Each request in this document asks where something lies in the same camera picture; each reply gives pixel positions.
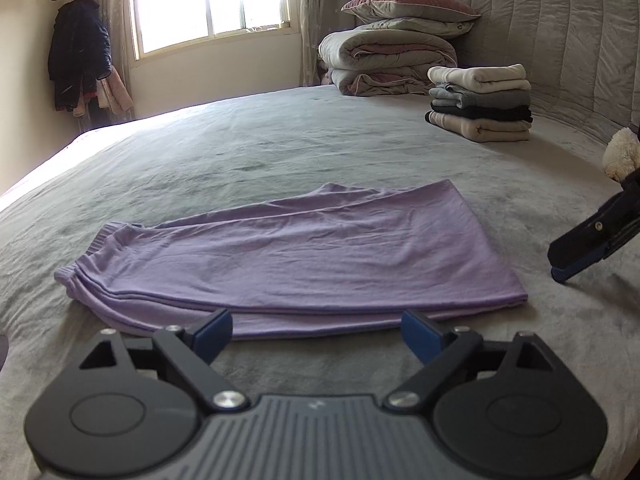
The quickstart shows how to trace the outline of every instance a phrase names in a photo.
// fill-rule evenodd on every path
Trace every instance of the stack of folded clothes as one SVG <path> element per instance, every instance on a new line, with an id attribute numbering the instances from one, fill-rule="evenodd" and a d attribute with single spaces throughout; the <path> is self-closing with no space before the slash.
<path id="1" fill-rule="evenodd" d="M 429 90 L 431 124 L 475 142 L 529 139 L 531 85 L 522 65 L 434 67 L 429 78 L 437 84 Z"/>
<path id="2" fill-rule="evenodd" d="M 434 66 L 458 66 L 446 39 L 479 15 L 457 0 L 351 0 L 342 8 L 365 25 L 329 34 L 319 46 L 322 78 L 345 95 L 426 94 Z"/>

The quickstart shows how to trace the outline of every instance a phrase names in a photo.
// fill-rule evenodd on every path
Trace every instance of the black jacket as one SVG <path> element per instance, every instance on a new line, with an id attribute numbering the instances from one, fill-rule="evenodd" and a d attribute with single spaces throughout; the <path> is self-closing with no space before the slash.
<path id="1" fill-rule="evenodd" d="M 71 111 L 82 93 L 95 95 L 97 79 L 111 73 L 109 33 L 93 0 L 73 0 L 60 7 L 49 51 L 49 79 L 55 82 L 57 110 Z"/>

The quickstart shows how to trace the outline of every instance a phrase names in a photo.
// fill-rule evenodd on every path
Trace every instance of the screw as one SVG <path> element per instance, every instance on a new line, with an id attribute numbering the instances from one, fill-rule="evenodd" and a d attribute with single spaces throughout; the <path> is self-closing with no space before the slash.
<path id="1" fill-rule="evenodd" d="M 412 408 L 420 402 L 420 397 L 413 392 L 393 392 L 386 401 L 394 408 Z"/>
<path id="2" fill-rule="evenodd" d="M 231 410 L 242 406 L 246 400 L 246 397 L 240 392 L 233 390 L 225 390 L 224 392 L 218 392 L 213 396 L 213 403 L 219 408 L 225 408 Z"/>

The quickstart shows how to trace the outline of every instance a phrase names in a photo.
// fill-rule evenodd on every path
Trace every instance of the wall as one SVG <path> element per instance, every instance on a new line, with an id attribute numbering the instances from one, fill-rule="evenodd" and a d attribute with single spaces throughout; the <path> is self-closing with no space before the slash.
<path id="1" fill-rule="evenodd" d="M 56 112 L 47 56 L 58 7 L 49 0 L 0 0 L 0 194 L 76 136 Z"/>
<path id="2" fill-rule="evenodd" d="M 136 118 L 229 97 L 294 88 L 302 38 L 256 36 L 208 41 L 149 57 L 130 70 Z"/>

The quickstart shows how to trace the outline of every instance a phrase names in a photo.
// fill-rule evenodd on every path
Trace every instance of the gray folded sweater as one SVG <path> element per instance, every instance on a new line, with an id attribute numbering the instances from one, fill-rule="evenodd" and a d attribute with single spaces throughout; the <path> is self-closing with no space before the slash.
<path id="1" fill-rule="evenodd" d="M 531 97 L 528 90 L 501 90 L 487 94 L 478 94 L 451 83 L 440 83 L 429 90 L 436 106 L 480 106 L 484 108 L 500 108 L 509 110 L 516 106 L 529 106 Z"/>

